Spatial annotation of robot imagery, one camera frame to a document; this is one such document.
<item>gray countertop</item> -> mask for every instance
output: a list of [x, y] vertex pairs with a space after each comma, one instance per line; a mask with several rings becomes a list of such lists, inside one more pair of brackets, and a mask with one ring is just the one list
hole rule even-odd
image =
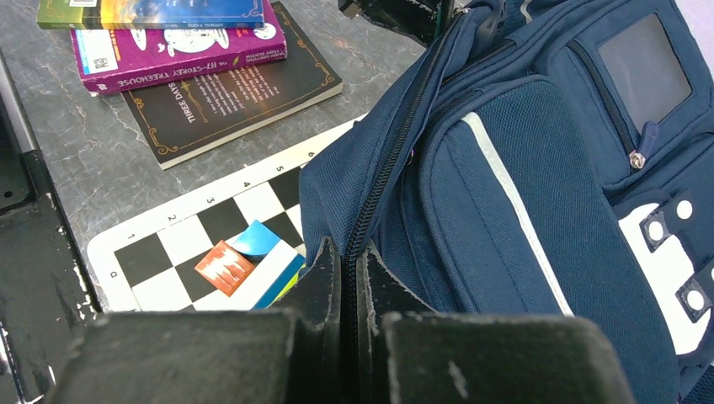
[[283, 0], [343, 78], [342, 95], [164, 172], [123, 98], [90, 97], [79, 82], [69, 33], [37, 27], [38, 3], [0, 2], [0, 49], [92, 281], [87, 245], [99, 233], [367, 112], [423, 52], [344, 17], [337, 0]]

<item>barcode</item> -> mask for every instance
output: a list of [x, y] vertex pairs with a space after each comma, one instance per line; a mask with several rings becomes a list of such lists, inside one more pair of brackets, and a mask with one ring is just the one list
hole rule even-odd
[[94, 62], [95, 69], [105, 69], [105, 68], [109, 67], [109, 62], [107, 61], [106, 57], [94, 59], [93, 62]]
[[69, 0], [69, 7], [97, 7], [97, 0]]

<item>backpack pocket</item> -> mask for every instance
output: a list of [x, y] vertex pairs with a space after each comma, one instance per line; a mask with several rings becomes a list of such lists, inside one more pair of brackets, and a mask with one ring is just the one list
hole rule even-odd
[[714, 231], [714, 132], [692, 136], [666, 164], [658, 164], [638, 182], [630, 199], [659, 190], [670, 198], [690, 195], [691, 221], [683, 222], [678, 233], [697, 269], [714, 257], [711, 234]]
[[638, 402], [674, 402], [669, 330], [579, 126], [537, 75], [453, 108], [420, 151], [430, 235], [465, 308], [588, 318], [615, 346]]
[[607, 191], [641, 177], [711, 111], [709, 69], [666, 0], [604, 8], [554, 41], [535, 70], [578, 106], [594, 172]]

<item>reflective stripe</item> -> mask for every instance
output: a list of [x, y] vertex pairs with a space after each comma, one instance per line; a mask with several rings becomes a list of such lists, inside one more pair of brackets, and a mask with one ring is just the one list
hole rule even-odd
[[483, 122], [481, 122], [481, 118], [479, 118], [477, 114], [470, 112], [461, 118], [461, 120], [469, 125], [473, 131], [473, 135], [476, 137], [476, 143], [481, 149], [484, 157], [486, 157], [488, 165], [493, 171], [493, 175], [498, 180], [498, 183], [501, 184], [506, 196], [509, 198], [515, 214], [518, 216], [520, 228], [530, 244], [530, 249], [533, 251], [535, 259], [541, 266], [541, 271], [543, 271], [543, 275], [545, 275], [546, 281], [551, 287], [551, 292], [553, 293], [558, 306], [560, 306], [562, 314], [572, 316], [573, 311], [570, 309], [570, 305], [567, 303], [565, 295], [562, 293], [560, 284], [558, 283], [556, 275], [553, 272], [553, 268], [551, 267], [551, 263], [548, 261], [546, 252], [543, 250], [543, 246], [538, 240], [538, 234], [536, 233], [536, 229], [533, 227], [533, 224], [530, 222], [528, 211], [525, 209], [525, 205], [523, 200], [520, 198], [518, 189], [515, 187], [513, 179], [506, 169], [506, 166], [504, 166], [504, 162], [498, 156], [496, 148], [493, 146], [491, 139], [488, 137], [488, 133], [486, 132], [486, 128], [483, 126]]
[[530, 6], [531, 1], [532, 0], [523, 0], [523, 4], [520, 5], [520, 13], [525, 17], [526, 24], [533, 21], [533, 17], [531, 17], [530, 13], [528, 13], [528, 6]]

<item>orange package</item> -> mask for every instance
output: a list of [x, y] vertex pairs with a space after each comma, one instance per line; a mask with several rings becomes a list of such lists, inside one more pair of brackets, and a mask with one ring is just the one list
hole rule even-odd
[[253, 272], [255, 265], [221, 240], [195, 266], [195, 269], [218, 290], [230, 297]]

